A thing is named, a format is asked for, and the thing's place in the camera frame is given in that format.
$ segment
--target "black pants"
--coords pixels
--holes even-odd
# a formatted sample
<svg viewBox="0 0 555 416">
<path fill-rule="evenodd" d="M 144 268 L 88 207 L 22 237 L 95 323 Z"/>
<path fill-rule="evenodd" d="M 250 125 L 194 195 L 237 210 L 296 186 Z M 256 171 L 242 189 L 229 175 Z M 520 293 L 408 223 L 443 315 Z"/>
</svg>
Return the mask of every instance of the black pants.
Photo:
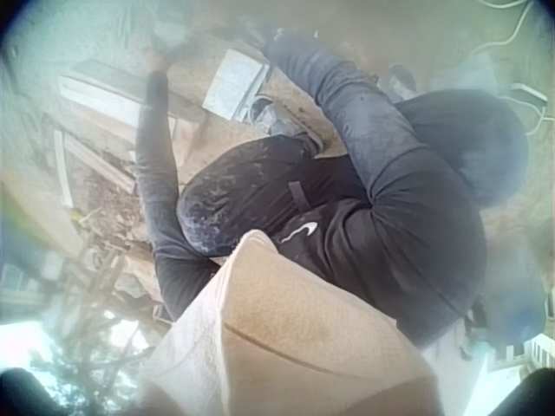
<svg viewBox="0 0 555 416">
<path fill-rule="evenodd" d="M 459 173 L 479 207 L 516 191 L 526 170 L 527 144 L 505 104 L 479 91 L 446 90 L 396 107 L 416 138 Z M 313 159 L 306 140 L 276 136 L 245 143 L 196 175 L 177 209 L 191 245 L 207 256 L 226 256 L 249 230 L 272 236 L 319 205 L 344 198 L 368 202 L 349 155 Z"/>
</svg>

